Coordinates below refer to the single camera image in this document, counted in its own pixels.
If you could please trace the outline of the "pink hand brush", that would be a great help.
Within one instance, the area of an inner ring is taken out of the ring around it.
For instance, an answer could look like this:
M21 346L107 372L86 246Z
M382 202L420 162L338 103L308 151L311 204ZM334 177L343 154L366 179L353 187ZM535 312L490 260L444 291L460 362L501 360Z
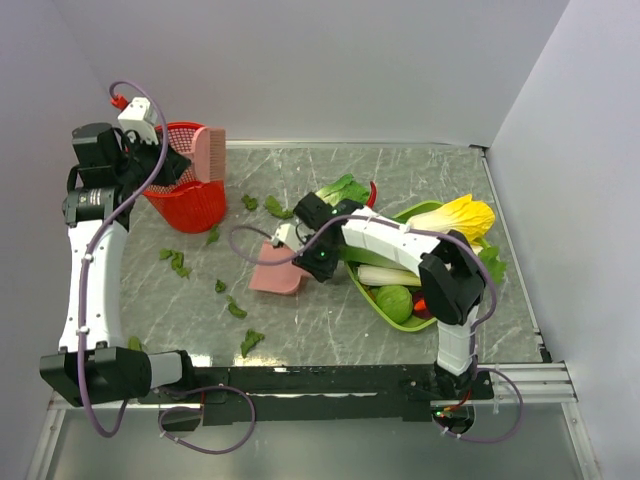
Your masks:
M192 139L193 167L198 181L222 181L226 175L226 131L203 126Z

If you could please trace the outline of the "pink dustpan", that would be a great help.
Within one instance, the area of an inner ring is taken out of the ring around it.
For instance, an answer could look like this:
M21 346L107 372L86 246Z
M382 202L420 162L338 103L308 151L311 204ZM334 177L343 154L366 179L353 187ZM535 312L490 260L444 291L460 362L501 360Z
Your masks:
M293 254L286 246L274 247L265 241L259 252L264 261L283 260ZM257 265L249 281L251 290L279 295L292 295L305 283L308 273L291 262L275 266Z

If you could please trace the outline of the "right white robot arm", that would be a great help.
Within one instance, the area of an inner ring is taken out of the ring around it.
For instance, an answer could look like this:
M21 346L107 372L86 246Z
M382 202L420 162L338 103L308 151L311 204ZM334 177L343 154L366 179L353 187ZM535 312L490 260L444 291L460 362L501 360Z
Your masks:
M478 309L485 289L495 285L463 234L418 230L352 200L331 206L314 193L303 197L293 214L314 235L304 240L292 263L319 282L332 278L345 247L377 254L417 275L437 320L434 382L453 399L471 389L477 376Z

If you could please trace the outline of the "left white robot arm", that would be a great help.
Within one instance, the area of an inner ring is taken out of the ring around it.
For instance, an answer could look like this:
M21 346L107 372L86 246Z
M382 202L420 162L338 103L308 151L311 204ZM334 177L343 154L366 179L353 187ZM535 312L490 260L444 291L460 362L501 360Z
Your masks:
M176 402L192 398L198 378L181 350L147 354L128 347L120 321L120 273L132 194L152 177L168 186L191 165L143 122L76 128L77 163L62 211L72 254L67 319L58 351L40 376L75 407L142 398L156 388Z

